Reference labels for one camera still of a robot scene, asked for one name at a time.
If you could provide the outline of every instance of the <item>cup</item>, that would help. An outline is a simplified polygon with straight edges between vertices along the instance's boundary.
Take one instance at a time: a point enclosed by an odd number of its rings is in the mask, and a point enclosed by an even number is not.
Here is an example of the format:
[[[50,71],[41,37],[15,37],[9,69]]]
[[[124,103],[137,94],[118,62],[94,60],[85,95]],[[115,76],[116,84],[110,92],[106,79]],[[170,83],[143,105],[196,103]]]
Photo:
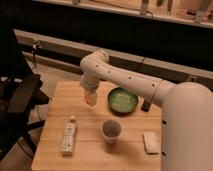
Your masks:
[[[108,144],[114,144],[121,133],[121,125],[114,120],[107,120],[101,126],[101,132]]]

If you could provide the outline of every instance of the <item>dark background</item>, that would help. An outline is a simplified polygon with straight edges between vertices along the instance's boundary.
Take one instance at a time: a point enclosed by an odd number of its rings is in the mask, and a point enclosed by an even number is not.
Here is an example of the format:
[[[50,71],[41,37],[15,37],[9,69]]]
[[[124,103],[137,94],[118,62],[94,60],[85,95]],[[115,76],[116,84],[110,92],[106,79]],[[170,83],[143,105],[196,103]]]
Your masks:
[[[4,1],[17,29],[213,71],[213,29],[31,0]]]

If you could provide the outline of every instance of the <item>wooden table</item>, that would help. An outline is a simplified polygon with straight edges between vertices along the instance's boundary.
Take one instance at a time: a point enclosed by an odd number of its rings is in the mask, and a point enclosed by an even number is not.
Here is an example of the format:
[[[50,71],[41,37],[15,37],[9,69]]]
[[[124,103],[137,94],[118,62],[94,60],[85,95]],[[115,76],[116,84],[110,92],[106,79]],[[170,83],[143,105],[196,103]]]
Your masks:
[[[96,106],[84,102],[84,91],[77,81],[59,82],[50,105],[45,126],[33,160],[33,171],[160,171],[160,154],[144,151],[143,131],[155,131],[160,142],[160,108],[148,113],[136,110],[116,117],[108,109],[107,94],[116,85],[101,82]],[[77,119],[78,133],[73,156],[62,157],[61,139],[69,116]],[[122,133],[115,145],[106,144],[100,132],[103,121],[112,118],[121,123]]]

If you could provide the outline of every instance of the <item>bowl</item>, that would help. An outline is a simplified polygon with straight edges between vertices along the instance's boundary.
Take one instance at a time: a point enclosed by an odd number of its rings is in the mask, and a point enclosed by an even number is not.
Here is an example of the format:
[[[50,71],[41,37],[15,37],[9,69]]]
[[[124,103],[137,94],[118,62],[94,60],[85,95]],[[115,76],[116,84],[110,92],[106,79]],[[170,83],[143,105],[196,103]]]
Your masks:
[[[138,104],[138,96],[121,88],[117,87],[108,94],[109,108],[120,114],[131,113],[135,110]]]

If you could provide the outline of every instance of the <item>black dot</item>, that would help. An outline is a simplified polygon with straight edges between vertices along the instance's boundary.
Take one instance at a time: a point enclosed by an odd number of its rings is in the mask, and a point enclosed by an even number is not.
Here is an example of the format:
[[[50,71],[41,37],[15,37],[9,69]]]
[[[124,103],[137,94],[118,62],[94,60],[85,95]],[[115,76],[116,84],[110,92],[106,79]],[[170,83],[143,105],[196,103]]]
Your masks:
[[[166,153],[164,153],[163,151],[162,151],[162,155],[166,157]]]
[[[162,124],[166,125],[166,124],[167,124],[167,122],[166,122],[165,120],[162,120]]]

